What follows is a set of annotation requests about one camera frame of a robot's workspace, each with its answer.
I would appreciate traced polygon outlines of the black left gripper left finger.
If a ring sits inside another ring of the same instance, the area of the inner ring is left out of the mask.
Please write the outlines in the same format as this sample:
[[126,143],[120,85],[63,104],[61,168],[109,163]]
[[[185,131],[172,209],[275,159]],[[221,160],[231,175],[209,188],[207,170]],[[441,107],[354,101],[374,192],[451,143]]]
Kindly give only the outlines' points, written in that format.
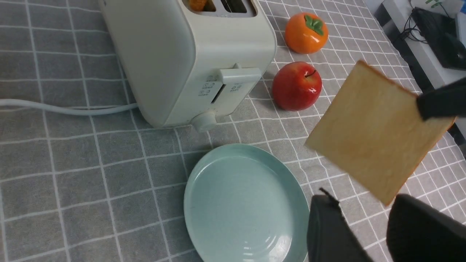
[[340,202],[327,190],[314,195],[310,204],[307,230],[310,262],[371,262],[357,237],[351,231],[340,208]]

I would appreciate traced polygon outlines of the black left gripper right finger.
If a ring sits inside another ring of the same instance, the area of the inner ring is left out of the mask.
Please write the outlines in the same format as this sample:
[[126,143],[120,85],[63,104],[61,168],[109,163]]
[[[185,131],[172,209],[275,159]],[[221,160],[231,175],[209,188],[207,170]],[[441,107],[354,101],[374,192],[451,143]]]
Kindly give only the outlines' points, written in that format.
[[398,194],[386,244],[394,262],[464,262],[466,227],[408,194]]

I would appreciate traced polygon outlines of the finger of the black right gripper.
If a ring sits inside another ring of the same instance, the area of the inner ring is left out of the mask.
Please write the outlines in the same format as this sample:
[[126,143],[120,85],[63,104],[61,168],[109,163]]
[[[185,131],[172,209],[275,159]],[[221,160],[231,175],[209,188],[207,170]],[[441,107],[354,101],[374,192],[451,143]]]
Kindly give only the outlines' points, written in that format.
[[423,121],[430,118],[464,118],[466,116],[466,78],[418,96],[416,105]]

